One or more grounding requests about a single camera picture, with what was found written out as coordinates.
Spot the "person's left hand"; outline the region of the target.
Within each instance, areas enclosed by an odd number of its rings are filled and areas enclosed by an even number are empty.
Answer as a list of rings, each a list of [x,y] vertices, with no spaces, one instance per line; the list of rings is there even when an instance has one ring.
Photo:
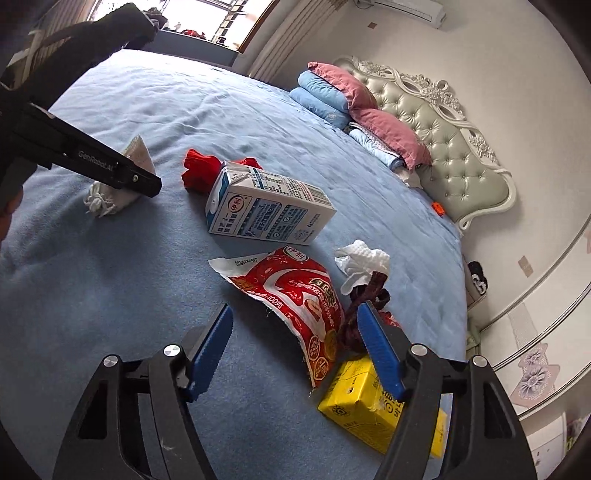
[[[20,188],[17,195],[10,200],[0,214],[0,242],[3,242],[10,230],[12,218],[15,211],[21,205],[23,199],[23,188]]]

